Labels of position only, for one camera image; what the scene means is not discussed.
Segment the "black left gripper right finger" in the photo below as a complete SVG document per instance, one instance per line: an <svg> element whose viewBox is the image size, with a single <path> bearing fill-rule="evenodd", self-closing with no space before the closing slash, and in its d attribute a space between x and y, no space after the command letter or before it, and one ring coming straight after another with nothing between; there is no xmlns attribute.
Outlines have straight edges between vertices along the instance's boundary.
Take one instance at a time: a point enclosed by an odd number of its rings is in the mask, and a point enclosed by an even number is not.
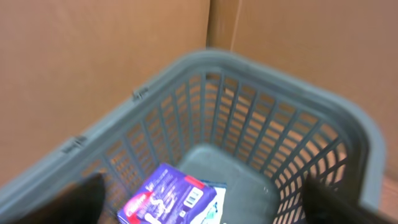
<svg viewBox="0 0 398 224"><path fill-rule="evenodd" d="M351 203L311 175L305 179L301 197L308 224L392 224L390 218Z"/></svg>

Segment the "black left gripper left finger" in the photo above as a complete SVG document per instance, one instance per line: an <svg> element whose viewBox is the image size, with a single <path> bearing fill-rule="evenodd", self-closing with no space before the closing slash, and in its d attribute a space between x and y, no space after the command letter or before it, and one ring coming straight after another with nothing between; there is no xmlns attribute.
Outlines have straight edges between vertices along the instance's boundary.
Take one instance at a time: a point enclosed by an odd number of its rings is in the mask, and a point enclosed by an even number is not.
<svg viewBox="0 0 398 224"><path fill-rule="evenodd" d="M106 199L102 174L95 174L41 207L12 219L12 224L97 223Z"/></svg>

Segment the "purple sanitary pad pack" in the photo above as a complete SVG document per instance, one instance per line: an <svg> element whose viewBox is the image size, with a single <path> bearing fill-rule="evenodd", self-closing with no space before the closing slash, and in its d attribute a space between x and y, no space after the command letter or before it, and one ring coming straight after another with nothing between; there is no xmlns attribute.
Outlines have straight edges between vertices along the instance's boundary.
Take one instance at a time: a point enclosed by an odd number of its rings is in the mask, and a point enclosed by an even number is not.
<svg viewBox="0 0 398 224"><path fill-rule="evenodd" d="M162 163L118 212L122 224L191 224L215 189Z"/></svg>

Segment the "white blue snack bag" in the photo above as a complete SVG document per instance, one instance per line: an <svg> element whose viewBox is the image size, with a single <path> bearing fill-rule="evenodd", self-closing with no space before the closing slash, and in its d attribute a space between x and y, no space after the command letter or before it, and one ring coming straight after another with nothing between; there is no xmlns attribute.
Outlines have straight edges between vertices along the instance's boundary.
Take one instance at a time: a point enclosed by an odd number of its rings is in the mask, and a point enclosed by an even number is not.
<svg viewBox="0 0 398 224"><path fill-rule="evenodd" d="M191 224L220 224L223 215L223 205L227 185L221 182L212 182L209 180L201 180L207 186L215 189L216 196L208 204L208 206L196 216L190 223Z"/></svg>

